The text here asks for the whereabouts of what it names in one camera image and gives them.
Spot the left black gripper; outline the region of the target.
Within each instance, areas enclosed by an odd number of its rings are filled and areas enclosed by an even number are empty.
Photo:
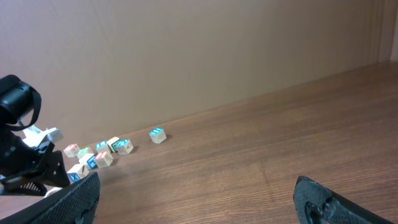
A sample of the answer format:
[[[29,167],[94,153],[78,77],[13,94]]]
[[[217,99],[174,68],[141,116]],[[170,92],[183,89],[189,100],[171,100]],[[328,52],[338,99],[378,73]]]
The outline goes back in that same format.
[[[41,104],[39,92],[17,76],[1,78],[1,175],[6,180],[24,179],[23,183],[1,182],[1,195],[44,196],[45,185],[70,185],[62,152],[53,150],[54,143],[29,147],[15,135],[35,124]]]

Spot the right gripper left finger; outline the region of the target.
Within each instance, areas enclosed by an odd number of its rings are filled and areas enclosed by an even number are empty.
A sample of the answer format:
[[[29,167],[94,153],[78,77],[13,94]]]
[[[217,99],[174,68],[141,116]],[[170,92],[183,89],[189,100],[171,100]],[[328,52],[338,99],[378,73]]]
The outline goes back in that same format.
[[[92,224],[100,199],[100,178],[84,179],[1,220],[3,224]]]

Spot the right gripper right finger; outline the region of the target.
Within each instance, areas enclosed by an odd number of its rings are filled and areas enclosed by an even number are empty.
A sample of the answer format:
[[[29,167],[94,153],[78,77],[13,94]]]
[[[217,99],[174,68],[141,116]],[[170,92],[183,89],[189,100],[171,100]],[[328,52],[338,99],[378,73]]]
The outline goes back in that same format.
[[[301,224],[392,224],[302,175],[295,183],[293,200]]]

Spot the white block letter A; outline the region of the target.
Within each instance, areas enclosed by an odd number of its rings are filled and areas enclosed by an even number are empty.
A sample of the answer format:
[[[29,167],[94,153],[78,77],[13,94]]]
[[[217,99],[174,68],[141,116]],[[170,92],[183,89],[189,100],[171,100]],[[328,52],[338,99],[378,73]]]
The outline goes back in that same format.
[[[49,196],[51,196],[51,195],[57,193],[57,192],[60,191],[60,190],[62,190],[61,187],[54,187],[54,188],[50,189],[50,190],[45,194],[44,198],[47,198],[47,197],[49,197]]]

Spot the white block blue X side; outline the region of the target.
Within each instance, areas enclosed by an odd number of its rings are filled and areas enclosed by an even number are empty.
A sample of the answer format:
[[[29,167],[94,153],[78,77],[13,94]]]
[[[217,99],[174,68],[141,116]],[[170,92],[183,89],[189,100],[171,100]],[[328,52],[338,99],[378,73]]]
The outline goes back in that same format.
[[[78,182],[89,175],[89,170],[84,164],[75,164],[68,172],[67,176],[72,182]]]

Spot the red Y letter block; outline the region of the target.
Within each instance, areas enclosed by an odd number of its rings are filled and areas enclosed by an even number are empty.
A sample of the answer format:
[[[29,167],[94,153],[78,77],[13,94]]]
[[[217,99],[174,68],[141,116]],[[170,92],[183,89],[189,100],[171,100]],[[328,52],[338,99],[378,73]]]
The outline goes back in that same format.
[[[65,155],[69,158],[73,158],[76,157],[78,152],[80,151],[80,148],[77,144],[70,144],[69,146],[67,146],[63,152],[65,153]]]

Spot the green Z letter block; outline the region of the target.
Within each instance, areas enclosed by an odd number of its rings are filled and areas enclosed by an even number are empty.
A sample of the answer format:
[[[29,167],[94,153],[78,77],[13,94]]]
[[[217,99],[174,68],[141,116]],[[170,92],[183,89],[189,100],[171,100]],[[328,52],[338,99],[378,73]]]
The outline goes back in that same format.
[[[81,148],[78,153],[76,154],[77,158],[81,159],[85,154],[92,154],[93,151],[90,147]]]

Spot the red I letter block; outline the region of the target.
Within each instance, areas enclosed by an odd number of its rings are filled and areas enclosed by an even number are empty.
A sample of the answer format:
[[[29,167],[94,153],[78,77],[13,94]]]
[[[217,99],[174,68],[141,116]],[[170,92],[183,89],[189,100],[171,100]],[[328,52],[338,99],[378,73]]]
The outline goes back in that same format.
[[[95,156],[95,163],[98,168],[109,167],[113,162],[113,157],[110,152],[103,151]]]

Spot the blue L letter block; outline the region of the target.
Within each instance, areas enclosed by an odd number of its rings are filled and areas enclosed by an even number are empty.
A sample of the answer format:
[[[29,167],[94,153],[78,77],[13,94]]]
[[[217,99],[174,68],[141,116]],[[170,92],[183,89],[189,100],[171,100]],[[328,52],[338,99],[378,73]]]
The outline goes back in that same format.
[[[101,152],[111,152],[109,149],[109,146],[107,144],[107,140],[101,141],[99,143],[96,144],[95,149],[97,151],[97,153],[101,153]]]

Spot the white block green side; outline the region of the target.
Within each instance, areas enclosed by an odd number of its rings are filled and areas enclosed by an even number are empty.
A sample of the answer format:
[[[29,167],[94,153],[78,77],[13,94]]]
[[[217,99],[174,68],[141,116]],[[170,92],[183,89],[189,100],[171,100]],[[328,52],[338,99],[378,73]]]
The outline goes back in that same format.
[[[117,142],[119,141],[118,137],[113,137],[111,139],[109,139],[106,143],[108,145],[108,148],[111,152],[113,153],[117,153],[118,149],[116,147]]]

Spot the blue D letter block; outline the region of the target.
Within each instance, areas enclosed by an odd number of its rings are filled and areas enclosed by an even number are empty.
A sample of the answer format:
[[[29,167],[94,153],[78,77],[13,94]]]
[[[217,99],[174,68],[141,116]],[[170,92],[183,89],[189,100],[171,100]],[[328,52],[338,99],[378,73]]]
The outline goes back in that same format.
[[[134,146],[129,139],[120,139],[116,144],[116,149],[118,150],[118,154],[126,155],[131,153]]]

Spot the blue block far right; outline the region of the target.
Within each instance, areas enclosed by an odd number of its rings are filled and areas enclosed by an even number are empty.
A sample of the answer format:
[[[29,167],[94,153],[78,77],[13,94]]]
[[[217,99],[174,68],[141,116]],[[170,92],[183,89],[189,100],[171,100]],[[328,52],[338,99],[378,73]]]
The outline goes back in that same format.
[[[149,136],[153,143],[160,144],[167,139],[163,128],[156,127],[149,132]]]

